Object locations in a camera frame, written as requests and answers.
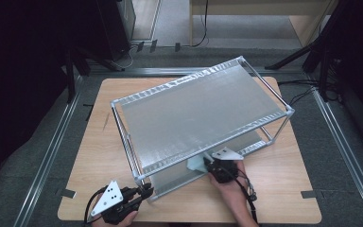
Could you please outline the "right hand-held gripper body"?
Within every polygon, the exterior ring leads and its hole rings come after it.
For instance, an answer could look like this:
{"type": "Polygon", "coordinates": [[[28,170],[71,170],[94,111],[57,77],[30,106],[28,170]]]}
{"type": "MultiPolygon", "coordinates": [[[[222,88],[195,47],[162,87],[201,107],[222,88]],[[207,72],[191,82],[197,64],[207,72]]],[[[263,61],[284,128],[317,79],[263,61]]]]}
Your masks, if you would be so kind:
{"type": "Polygon", "coordinates": [[[205,158],[213,163],[213,170],[210,172],[219,183],[229,183],[234,181],[238,175],[238,168],[235,161],[242,161],[244,157],[239,153],[223,148],[211,154],[206,154],[205,158]]]}

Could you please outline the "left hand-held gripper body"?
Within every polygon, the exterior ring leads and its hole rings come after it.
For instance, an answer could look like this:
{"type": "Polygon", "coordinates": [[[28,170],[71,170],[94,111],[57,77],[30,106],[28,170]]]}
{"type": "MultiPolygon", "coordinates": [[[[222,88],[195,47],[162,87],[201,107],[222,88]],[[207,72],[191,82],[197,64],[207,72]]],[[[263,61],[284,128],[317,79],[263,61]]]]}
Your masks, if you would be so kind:
{"type": "Polygon", "coordinates": [[[136,193],[136,188],[121,189],[117,181],[111,181],[102,190],[100,199],[90,212],[90,222],[102,219],[105,223],[118,225],[130,213],[139,209],[141,199],[133,198],[136,193]]]}

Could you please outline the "light blue waffle cloth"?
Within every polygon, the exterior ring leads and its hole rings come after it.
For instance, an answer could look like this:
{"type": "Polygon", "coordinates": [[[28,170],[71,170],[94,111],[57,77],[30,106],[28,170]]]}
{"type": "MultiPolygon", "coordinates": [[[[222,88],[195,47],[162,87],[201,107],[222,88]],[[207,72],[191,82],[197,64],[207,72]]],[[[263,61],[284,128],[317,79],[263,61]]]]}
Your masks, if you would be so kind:
{"type": "Polygon", "coordinates": [[[192,171],[206,172],[206,158],[204,155],[197,155],[187,160],[186,167],[192,171]]]}

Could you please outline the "grey two-tier shelf rack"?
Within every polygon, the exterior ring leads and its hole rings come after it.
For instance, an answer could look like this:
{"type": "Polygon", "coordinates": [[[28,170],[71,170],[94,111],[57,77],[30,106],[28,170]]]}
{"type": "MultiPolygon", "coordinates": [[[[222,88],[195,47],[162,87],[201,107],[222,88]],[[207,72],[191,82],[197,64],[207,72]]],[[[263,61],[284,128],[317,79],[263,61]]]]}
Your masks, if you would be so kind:
{"type": "Polygon", "coordinates": [[[223,148],[247,156],[274,143],[294,113],[242,57],[111,106],[134,181],[153,187],[150,201],[205,175],[189,170],[188,159],[223,148]]]}

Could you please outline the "person's right hand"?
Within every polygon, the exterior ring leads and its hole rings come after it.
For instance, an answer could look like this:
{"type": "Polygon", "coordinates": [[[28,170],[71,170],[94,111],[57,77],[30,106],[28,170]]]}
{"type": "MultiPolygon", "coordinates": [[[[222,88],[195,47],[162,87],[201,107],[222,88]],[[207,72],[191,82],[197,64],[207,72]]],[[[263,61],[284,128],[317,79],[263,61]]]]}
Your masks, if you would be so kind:
{"type": "Polygon", "coordinates": [[[248,184],[245,178],[246,170],[244,163],[242,161],[235,161],[239,176],[232,182],[229,183],[219,183],[212,173],[208,174],[210,183],[219,192],[224,200],[224,202],[231,207],[241,205],[243,207],[247,206],[247,199],[244,195],[244,191],[248,189],[248,184]]]}

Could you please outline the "person's left hand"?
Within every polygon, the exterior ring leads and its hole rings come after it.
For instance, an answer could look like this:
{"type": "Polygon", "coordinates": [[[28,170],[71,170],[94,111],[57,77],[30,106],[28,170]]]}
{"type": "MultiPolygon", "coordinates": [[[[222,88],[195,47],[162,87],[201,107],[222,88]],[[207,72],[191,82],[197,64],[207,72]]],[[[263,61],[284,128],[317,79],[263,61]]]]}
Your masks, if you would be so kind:
{"type": "Polygon", "coordinates": [[[133,223],[134,219],[137,217],[138,212],[132,211],[129,213],[121,222],[117,225],[110,224],[104,221],[103,217],[99,215],[95,221],[91,224],[92,227],[129,227],[133,223]]]}

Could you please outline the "black metal stand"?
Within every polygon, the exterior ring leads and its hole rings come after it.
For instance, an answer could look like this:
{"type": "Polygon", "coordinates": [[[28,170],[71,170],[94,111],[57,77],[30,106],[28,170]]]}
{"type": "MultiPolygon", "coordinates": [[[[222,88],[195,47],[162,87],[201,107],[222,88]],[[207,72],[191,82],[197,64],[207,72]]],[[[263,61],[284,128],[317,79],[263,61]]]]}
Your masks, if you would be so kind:
{"type": "Polygon", "coordinates": [[[70,104],[76,96],[76,81],[74,76],[74,69],[77,69],[81,75],[88,76],[91,72],[91,68],[87,62],[91,59],[98,64],[104,66],[110,71],[121,72],[123,68],[116,66],[114,63],[104,60],[98,57],[91,51],[83,47],[70,46],[65,48],[64,52],[65,59],[65,73],[67,77],[67,103],[70,104]]]}

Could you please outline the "black tripod stand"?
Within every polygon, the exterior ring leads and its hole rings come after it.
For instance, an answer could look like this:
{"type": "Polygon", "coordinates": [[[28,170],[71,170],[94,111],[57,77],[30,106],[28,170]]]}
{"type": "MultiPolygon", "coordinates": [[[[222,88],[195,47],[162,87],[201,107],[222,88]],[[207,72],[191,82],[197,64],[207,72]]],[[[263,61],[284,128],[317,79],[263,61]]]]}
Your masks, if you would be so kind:
{"type": "Polygon", "coordinates": [[[293,54],[285,57],[284,59],[277,61],[276,63],[273,63],[272,65],[268,65],[265,67],[266,70],[279,70],[283,68],[284,66],[290,64],[291,62],[303,57],[306,55],[307,57],[311,56],[313,53],[315,53],[320,47],[319,41],[314,41],[305,47],[301,48],[300,50],[294,52],[293,54]]]}

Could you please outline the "black computer tower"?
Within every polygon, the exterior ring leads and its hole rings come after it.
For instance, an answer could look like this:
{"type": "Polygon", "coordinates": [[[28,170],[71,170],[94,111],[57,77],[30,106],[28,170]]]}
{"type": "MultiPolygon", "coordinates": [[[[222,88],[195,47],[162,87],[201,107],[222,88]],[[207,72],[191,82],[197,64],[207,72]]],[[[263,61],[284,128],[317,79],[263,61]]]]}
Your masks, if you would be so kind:
{"type": "Polygon", "coordinates": [[[96,0],[103,22],[110,59],[116,60],[130,50],[136,15],[132,0],[96,0]]]}

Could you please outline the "black curtain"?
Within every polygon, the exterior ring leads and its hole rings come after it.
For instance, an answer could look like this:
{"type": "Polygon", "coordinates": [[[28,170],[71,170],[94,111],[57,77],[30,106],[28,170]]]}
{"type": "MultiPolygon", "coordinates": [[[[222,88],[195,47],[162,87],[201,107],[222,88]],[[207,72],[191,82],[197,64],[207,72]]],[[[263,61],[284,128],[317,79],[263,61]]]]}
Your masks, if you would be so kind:
{"type": "Polygon", "coordinates": [[[80,61],[77,29],[95,0],[0,0],[0,167],[26,143],[80,61]]]}

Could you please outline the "light wooden desk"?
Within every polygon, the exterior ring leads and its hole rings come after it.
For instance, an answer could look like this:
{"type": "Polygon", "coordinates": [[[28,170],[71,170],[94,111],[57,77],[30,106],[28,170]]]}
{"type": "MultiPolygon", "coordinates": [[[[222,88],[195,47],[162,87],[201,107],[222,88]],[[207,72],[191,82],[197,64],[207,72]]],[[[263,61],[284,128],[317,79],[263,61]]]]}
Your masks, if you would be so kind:
{"type": "Polygon", "coordinates": [[[302,46],[311,43],[339,0],[189,0],[190,41],[194,15],[287,15],[302,46]]]}

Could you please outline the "aluminium floor rail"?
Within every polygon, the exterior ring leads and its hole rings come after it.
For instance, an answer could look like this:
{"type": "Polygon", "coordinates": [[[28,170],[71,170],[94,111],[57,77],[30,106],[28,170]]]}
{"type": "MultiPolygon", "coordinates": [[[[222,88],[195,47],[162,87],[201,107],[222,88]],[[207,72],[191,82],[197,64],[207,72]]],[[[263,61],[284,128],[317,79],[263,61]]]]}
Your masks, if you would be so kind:
{"type": "Polygon", "coordinates": [[[60,122],[55,129],[52,139],[50,140],[49,146],[45,152],[45,155],[34,177],[34,180],[29,189],[27,190],[26,198],[22,203],[22,207],[17,215],[13,227],[26,227],[30,221],[39,197],[42,194],[43,187],[46,183],[52,165],[55,162],[63,136],[66,133],[68,125],[74,114],[75,108],[78,105],[80,90],[82,89],[83,85],[84,78],[82,76],[77,76],[75,85],[76,94],[74,98],[66,105],[63,114],[60,117],[60,122]]]}
{"type": "Polygon", "coordinates": [[[345,136],[342,128],[337,122],[335,115],[328,102],[325,102],[318,91],[313,91],[313,97],[317,102],[320,112],[332,133],[342,159],[350,172],[357,191],[363,200],[363,168],[354,155],[352,147],[345,136]]]}

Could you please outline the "black frame stand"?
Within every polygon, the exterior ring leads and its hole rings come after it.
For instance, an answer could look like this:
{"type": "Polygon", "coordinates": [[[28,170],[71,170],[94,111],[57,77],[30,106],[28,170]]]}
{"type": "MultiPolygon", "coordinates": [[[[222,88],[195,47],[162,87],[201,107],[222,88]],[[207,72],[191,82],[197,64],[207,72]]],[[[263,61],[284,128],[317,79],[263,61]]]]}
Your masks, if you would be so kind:
{"type": "Polygon", "coordinates": [[[363,0],[338,0],[303,68],[325,66],[363,139],[363,0]]]}

